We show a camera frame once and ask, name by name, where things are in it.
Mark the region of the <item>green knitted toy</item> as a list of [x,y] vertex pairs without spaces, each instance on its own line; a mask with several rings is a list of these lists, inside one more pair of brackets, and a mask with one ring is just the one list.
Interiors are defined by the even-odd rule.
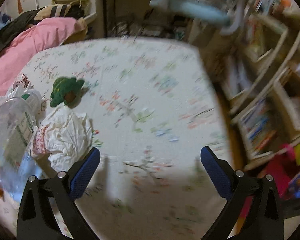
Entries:
[[79,97],[85,81],[75,77],[59,77],[52,87],[50,107],[57,107],[61,103],[70,106]]

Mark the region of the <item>floral white tablecloth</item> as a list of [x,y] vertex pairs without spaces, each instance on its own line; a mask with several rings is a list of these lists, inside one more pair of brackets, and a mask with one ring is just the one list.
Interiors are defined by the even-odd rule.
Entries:
[[41,51],[20,68],[0,67],[0,96],[26,75],[51,112],[58,77],[85,81],[75,111],[93,121],[101,162],[81,214],[101,239],[201,239],[222,210],[200,162],[210,146],[231,161],[215,90],[199,51],[154,38],[108,38]]

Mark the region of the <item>striped beige cloth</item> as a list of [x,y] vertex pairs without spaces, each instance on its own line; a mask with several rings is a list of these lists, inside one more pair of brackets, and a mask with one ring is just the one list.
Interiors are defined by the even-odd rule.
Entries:
[[55,4],[40,9],[33,18],[35,24],[46,19],[55,17],[70,17],[80,19],[84,16],[84,10],[78,4]]

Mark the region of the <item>black jacket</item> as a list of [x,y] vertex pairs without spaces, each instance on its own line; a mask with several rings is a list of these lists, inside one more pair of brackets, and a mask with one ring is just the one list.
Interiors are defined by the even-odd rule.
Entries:
[[15,20],[0,29],[0,54],[7,48],[10,43],[24,31],[25,27],[30,24],[38,12],[37,10],[30,10],[20,14]]

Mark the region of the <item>red fabric bag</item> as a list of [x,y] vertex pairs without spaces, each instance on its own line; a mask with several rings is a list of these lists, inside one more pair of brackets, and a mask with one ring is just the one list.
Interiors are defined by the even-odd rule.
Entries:
[[255,178],[263,178],[266,174],[272,175],[279,197],[282,200],[288,200],[291,198],[288,192],[289,182],[300,171],[300,167],[296,163],[293,147],[290,144],[283,144],[282,149],[285,153],[275,155],[258,174],[253,171],[249,173]]

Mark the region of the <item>white bookshelf rack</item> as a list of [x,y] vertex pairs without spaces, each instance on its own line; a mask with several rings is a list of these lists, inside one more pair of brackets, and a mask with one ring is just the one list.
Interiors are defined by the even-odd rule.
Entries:
[[243,23],[221,85],[252,170],[300,142],[300,10],[292,0],[250,0]]

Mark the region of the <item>pink duvet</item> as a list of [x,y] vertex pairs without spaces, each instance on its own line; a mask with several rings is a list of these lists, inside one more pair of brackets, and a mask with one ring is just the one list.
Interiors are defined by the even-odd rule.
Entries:
[[86,35],[85,20],[46,18],[19,34],[0,55],[0,96],[8,91],[25,65],[38,52],[57,47],[76,34]]

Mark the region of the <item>white paper bag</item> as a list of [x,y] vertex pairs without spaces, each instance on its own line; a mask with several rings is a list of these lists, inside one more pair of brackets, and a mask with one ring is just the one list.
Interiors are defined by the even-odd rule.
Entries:
[[87,153],[92,135],[93,126],[87,113],[76,113],[60,104],[38,127],[30,155],[35,159],[47,156],[54,171],[68,171]]

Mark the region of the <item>blue grey desk chair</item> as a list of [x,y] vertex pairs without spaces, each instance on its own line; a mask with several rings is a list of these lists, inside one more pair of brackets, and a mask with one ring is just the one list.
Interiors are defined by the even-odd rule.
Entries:
[[229,36],[243,27],[244,10],[249,0],[151,0],[149,5],[162,12],[197,18],[220,28]]

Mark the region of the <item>clear plastic bottle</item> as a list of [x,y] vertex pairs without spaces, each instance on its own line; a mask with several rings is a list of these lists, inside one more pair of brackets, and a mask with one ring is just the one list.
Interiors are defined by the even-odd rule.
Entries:
[[0,105],[0,188],[17,202],[21,201],[28,178],[42,175],[30,155],[41,103],[41,94],[29,89]]

